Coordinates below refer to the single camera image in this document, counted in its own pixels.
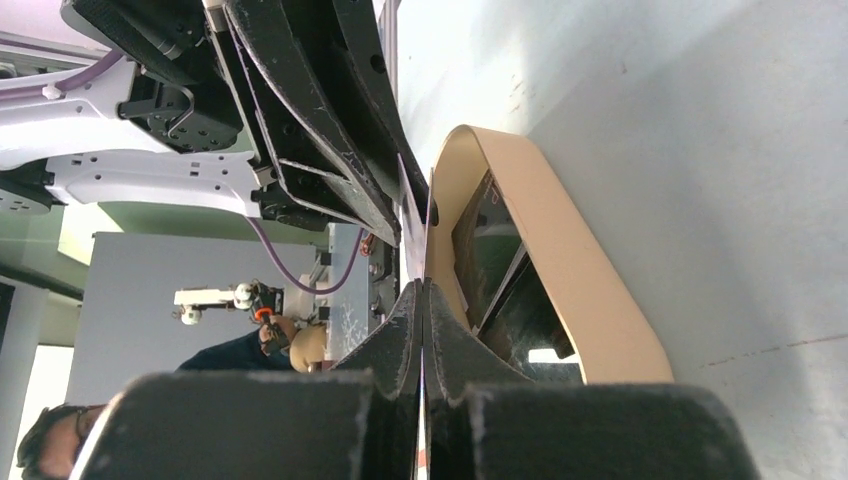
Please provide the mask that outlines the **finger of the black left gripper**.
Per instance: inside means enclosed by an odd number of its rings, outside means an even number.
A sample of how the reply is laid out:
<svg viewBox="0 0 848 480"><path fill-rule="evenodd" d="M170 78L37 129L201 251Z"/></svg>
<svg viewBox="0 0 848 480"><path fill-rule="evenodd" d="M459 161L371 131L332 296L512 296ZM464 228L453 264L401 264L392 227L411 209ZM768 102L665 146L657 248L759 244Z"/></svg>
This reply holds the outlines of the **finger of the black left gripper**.
<svg viewBox="0 0 848 480"><path fill-rule="evenodd" d="M332 3L351 62L354 92L364 102L364 118L355 123L365 135L363 150L383 178L381 188L396 198L409 184L417 199L425 199L429 186L407 141L389 80L388 66L371 3Z"/></svg>

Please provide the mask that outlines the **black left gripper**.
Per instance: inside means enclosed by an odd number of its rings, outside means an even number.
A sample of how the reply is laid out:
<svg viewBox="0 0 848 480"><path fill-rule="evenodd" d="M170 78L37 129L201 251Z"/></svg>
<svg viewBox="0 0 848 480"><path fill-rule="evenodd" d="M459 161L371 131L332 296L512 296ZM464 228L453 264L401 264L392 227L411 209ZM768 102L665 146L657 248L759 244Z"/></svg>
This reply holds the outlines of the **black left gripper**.
<svg viewBox="0 0 848 480"><path fill-rule="evenodd" d="M334 1L64 1L74 30L124 54L152 82L122 104L179 153L246 136L268 162L272 218L320 230L347 222L397 245L400 203L381 188L355 123L364 102Z"/></svg>

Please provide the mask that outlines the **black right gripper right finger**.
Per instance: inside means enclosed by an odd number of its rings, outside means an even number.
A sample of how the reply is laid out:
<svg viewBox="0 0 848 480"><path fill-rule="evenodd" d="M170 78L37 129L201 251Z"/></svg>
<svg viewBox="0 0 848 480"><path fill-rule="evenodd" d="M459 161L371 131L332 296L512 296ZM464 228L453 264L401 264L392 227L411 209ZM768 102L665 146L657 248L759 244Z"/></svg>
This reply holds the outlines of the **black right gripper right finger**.
<svg viewBox="0 0 848 480"><path fill-rule="evenodd" d="M536 382L473 337L422 286L434 479L755 479L729 410L674 384Z"/></svg>

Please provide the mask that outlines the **beige oval card tray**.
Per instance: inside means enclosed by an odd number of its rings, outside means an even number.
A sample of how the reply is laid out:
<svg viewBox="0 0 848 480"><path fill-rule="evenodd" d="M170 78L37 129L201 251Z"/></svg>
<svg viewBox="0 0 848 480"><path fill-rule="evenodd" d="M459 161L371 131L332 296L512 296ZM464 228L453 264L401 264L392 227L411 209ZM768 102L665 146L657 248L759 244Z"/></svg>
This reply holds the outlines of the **beige oval card tray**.
<svg viewBox="0 0 848 480"><path fill-rule="evenodd" d="M446 137L431 177L439 222L428 228L425 274L469 324L455 280L452 232L491 173L579 358L586 384L671 383L667 354L540 149L470 125Z"/></svg>

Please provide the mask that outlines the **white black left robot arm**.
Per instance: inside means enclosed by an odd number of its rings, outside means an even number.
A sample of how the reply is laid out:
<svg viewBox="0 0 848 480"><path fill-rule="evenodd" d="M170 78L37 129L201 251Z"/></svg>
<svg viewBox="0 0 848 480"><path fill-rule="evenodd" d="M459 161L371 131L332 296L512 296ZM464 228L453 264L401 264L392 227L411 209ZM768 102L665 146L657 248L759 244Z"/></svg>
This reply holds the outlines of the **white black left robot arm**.
<svg viewBox="0 0 848 480"><path fill-rule="evenodd" d="M389 245L429 188L367 1L65 1L109 49L1 83L1 208L228 211Z"/></svg>

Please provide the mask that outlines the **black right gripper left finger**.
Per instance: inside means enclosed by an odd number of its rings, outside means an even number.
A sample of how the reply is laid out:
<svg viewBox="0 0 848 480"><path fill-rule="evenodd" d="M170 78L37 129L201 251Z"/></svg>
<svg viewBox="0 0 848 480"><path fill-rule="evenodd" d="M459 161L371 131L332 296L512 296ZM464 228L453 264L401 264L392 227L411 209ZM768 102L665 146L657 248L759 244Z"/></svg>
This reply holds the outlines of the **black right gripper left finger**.
<svg viewBox="0 0 848 480"><path fill-rule="evenodd" d="M144 376L97 421L76 479L413 479L419 281L331 369Z"/></svg>

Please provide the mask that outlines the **black VIP card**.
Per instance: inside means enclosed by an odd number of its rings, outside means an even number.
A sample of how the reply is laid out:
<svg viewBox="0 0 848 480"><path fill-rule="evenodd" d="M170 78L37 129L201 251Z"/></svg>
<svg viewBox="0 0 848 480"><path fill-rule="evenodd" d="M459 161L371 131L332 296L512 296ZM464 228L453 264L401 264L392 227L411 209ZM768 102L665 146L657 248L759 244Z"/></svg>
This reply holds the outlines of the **black VIP card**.
<svg viewBox="0 0 848 480"><path fill-rule="evenodd" d="M521 244L521 238L490 171L481 178L453 232L455 274L472 328L482 326Z"/></svg>

